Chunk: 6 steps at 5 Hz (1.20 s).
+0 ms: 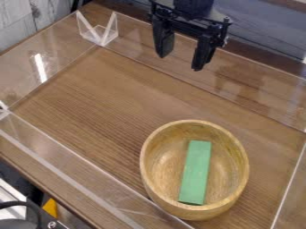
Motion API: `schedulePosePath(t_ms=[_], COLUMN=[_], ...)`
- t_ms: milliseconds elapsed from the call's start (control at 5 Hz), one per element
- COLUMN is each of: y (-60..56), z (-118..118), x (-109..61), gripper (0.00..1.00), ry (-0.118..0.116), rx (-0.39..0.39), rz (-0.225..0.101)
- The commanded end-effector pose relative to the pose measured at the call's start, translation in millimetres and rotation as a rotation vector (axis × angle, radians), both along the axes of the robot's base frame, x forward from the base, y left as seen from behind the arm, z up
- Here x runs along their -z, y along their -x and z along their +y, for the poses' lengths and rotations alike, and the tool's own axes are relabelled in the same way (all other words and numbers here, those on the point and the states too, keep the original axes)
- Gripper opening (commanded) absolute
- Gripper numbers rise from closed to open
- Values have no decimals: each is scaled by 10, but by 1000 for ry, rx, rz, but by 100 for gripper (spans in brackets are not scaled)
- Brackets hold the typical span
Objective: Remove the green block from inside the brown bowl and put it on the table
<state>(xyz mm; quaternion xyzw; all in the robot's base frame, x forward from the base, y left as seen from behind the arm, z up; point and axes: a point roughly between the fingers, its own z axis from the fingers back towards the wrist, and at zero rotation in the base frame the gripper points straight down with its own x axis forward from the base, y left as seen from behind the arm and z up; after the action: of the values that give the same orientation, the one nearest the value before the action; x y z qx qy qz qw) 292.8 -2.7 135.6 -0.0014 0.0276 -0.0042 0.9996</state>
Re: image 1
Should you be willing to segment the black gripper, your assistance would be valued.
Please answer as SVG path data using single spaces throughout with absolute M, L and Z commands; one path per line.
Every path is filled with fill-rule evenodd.
M 192 63 L 194 71 L 201 71 L 212 60 L 216 47 L 224 47 L 226 44 L 232 18 L 216 9 L 214 0 L 150 0 L 150 3 L 153 40 L 161 58 L 174 50 L 173 28 L 192 37 L 209 35 L 202 35 L 198 39 Z

